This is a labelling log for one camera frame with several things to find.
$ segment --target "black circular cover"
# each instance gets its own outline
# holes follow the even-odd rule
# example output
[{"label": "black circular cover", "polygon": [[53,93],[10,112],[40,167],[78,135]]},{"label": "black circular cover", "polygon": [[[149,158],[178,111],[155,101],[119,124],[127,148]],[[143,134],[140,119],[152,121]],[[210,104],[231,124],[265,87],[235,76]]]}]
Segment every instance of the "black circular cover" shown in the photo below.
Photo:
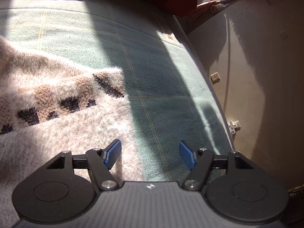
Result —
[{"label": "black circular cover", "polygon": [[90,206],[96,195],[91,183],[56,171],[33,174],[15,188],[12,201],[19,216],[32,222],[56,223],[69,220]]},{"label": "black circular cover", "polygon": [[245,223],[267,223],[284,211],[287,191],[259,170],[234,170],[212,181],[209,204],[221,215]]}]

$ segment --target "bed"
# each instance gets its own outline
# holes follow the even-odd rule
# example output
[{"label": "bed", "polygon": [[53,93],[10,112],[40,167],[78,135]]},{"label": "bed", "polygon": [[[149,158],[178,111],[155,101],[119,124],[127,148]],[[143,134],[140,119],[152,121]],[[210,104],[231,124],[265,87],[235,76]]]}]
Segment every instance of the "bed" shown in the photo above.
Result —
[{"label": "bed", "polygon": [[188,174],[180,140],[234,148],[208,76],[176,18],[140,0],[0,0],[0,34],[91,68],[123,69],[147,181]]}]

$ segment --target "beige wall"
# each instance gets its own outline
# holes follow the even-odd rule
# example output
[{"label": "beige wall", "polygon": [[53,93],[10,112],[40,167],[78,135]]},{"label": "beige wall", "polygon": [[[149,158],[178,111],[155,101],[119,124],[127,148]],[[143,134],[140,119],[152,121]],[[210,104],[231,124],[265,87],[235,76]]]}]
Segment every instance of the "beige wall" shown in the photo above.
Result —
[{"label": "beige wall", "polygon": [[240,120],[236,149],[286,188],[304,183],[302,1],[241,0],[188,38],[207,74],[219,73],[227,120]]}]

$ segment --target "brown knit pattern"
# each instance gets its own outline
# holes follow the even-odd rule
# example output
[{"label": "brown knit pattern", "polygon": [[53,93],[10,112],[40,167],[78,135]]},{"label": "brown knit pattern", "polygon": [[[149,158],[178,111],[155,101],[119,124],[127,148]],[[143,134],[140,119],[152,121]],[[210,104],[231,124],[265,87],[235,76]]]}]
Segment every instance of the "brown knit pattern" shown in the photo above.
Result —
[{"label": "brown knit pattern", "polygon": [[0,93],[0,135],[95,106],[98,94],[93,86],[115,98],[125,95],[123,86],[110,85],[106,72],[65,78],[56,85]]}]

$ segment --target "white fuzzy fabric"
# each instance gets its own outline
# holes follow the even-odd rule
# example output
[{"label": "white fuzzy fabric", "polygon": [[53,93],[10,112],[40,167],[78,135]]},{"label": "white fuzzy fabric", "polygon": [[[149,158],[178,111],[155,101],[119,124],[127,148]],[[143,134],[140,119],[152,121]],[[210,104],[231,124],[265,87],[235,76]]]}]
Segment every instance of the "white fuzzy fabric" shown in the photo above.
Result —
[{"label": "white fuzzy fabric", "polygon": [[[144,180],[129,100],[125,93],[118,98],[107,94],[94,73],[105,76],[115,90],[124,91],[121,69],[86,68],[43,52],[20,49],[0,38],[0,132],[5,123],[13,128],[0,134],[0,227],[11,227],[18,220],[11,202],[16,185],[63,150],[84,154],[120,139],[122,156],[111,172],[122,180]],[[90,83],[89,91],[80,88],[82,80]],[[42,94],[41,90],[50,90],[50,95],[39,98],[37,90]],[[86,106],[89,96],[96,105]],[[78,111],[70,113],[60,106],[60,101],[69,97],[78,98]],[[31,107],[38,107],[39,124],[29,125],[18,118],[20,110]],[[47,120],[45,114],[53,110],[59,117]],[[85,176],[83,171],[77,173]]]}]

